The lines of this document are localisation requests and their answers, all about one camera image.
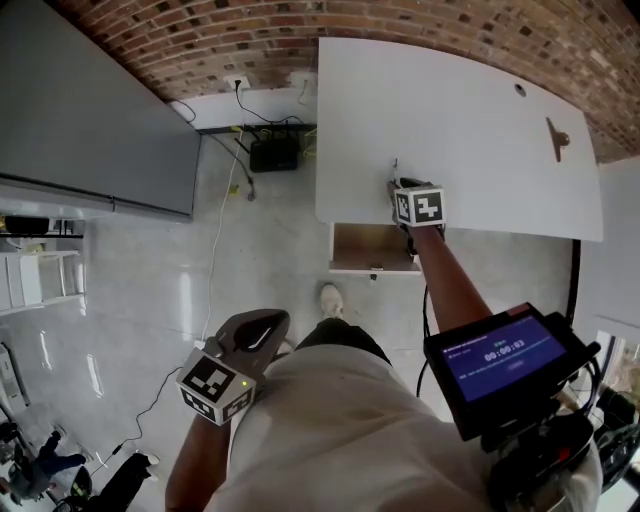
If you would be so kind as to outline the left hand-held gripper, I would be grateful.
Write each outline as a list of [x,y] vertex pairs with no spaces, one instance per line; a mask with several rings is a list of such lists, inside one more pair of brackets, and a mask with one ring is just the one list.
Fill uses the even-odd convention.
[[290,315],[281,309],[230,317],[204,348],[192,351],[180,371],[177,385],[184,403],[218,426],[249,407],[289,326]]

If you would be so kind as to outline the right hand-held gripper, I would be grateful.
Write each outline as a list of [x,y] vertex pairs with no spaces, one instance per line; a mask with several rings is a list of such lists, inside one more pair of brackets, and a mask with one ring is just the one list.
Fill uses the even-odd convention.
[[440,186],[413,178],[391,179],[387,192],[392,208],[392,219],[405,232],[407,252],[418,252],[409,229],[411,227],[435,227],[445,239],[444,193]]

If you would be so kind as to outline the white drawer with wooden interior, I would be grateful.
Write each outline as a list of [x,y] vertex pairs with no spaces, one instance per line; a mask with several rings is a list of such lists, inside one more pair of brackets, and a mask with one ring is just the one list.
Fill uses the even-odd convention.
[[331,223],[329,272],[368,276],[422,273],[408,235],[395,225]]

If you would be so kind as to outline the brown object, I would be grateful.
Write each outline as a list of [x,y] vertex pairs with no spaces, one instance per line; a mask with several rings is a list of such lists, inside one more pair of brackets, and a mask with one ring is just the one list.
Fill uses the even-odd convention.
[[546,117],[546,123],[549,130],[556,162],[561,163],[563,150],[567,148],[571,143],[570,137],[566,132],[557,129],[549,117]]

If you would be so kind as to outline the person's left forearm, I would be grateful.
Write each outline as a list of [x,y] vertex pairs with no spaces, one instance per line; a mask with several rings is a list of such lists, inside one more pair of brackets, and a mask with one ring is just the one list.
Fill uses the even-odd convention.
[[203,512],[225,482],[231,422],[217,426],[197,415],[165,490],[165,512]]

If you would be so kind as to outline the person's right forearm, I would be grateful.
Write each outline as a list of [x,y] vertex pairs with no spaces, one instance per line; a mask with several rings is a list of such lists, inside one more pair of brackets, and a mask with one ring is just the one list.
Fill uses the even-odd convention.
[[485,318],[492,312],[433,226],[409,229],[422,266],[440,332]]

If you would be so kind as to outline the white table top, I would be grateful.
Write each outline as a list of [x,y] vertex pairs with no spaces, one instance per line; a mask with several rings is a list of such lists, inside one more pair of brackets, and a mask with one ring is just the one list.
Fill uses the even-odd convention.
[[[571,140],[561,163],[546,117]],[[396,177],[441,186],[451,228],[603,238],[598,168],[578,108],[516,76],[448,53],[321,39],[317,217],[325,223],[389,223],[386,185]]]

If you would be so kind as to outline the person's white shoe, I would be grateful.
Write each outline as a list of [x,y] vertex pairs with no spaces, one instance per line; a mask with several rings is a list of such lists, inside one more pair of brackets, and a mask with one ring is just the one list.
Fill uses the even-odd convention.
[[344,319],[344,300],[339,289],[332,283],[322,285],[319,294],[324,319]]

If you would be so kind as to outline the person's black trousers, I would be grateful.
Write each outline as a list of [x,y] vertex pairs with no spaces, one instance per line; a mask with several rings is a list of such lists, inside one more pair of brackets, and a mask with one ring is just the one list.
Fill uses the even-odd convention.
[[359,349],[391,364],[384,350],[366,331],[339,318],[320,321],[315,329],[296,346],[296,350],[324,345]]

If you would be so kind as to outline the black router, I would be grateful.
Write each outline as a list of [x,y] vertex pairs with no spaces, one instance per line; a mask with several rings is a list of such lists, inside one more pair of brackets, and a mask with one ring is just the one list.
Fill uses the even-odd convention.
[[249,151],[250,170],[254,173],[296,170],[299,151],[299,144],[293,139],[254,141]]

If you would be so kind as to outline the person's white shirt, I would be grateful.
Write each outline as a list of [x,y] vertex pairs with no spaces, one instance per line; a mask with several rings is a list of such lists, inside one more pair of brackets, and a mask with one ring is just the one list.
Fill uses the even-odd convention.
[[493,458],[359,349],[271,365],[206,512],[493,512]]

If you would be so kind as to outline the black screen monitor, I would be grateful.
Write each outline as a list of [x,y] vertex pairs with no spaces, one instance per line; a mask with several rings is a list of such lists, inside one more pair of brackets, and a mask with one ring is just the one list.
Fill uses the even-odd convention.
[[601,346],[529,303],[431,336],[423,351],[464,441],[537,418]]

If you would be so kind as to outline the white wooden chair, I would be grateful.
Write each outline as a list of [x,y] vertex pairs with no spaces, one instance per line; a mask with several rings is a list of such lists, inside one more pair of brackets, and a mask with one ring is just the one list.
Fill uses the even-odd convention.
[[77,250],[0,252],[0,317],[85,296]]

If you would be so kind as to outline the black folding chair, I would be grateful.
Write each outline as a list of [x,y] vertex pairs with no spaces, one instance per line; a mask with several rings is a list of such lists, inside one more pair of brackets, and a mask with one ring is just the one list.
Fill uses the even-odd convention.
[[61,238],[82,239],[84,223],[41,217],[0,216],[0,239]]

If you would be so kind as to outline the grey refrigerator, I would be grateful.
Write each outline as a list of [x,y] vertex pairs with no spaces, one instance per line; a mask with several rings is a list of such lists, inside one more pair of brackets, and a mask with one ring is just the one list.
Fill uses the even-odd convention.
[[187,222],[200,143],[43,0],[0,0],[0,214]]

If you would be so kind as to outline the black chest rig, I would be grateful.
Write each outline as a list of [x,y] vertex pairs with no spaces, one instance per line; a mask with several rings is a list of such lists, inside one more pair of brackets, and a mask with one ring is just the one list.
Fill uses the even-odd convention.
[[496,512],[551,512],[567,501],[562,488],[584,462],[594,429],[579,410],[557,398],[491,428],[480,437],[496,456],[487,494]]

